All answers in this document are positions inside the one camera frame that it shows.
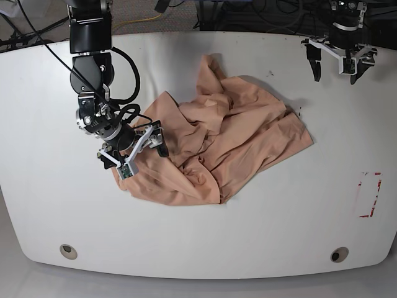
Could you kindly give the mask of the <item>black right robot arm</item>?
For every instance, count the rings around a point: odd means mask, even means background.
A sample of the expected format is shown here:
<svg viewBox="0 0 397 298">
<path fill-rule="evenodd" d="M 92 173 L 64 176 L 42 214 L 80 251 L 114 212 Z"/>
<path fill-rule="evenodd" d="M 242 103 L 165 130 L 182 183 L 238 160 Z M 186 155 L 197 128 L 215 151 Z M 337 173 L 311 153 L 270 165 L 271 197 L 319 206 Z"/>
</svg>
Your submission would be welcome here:
<svg viewBox="0 0 397 298">
<path fill-rule="evenodd" d="M 161 157 L 168 156 L 160 121 L 145 117 L 146 123 L 131 127 L 141 117 L 134 103 L 140 92 L 140 75 L 135 62 L 112 45 L 110 1 L 67 1 L 73 67 L 70 83 L 78 95 L 76 124 L 86 134 L 103 140 L 97 158 L 106 169 L 115 168 L 121 179 L 138 173 L 137 154 L 155 148 Z M 133 94 L 126 99 L 112 99 L 110 85 L 114 79 L 112 54 L 122 56 L 135 77 Z"/>
</svg>

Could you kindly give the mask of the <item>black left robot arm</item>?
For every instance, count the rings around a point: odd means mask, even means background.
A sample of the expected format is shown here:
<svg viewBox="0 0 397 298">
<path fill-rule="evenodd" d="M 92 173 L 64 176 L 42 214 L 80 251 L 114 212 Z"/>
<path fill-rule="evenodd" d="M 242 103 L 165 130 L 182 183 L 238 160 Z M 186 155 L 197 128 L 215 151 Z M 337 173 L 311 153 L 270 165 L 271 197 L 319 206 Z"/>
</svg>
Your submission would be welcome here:
<svg viewBox="0 0 397 298">
<path fill-rule="evenodd" d="M 301 41 L 316 82 L 321 79 L 322 52 L 337 60 L 338 73 L 349 76 L 351 85 L 375 66 L 377 49 L 359 39 L 366 11 L 367 3 L 362 1 L 329 1 L 327 5 L 319 5 L 316 14 L 329 32 Z"/>
</svg>

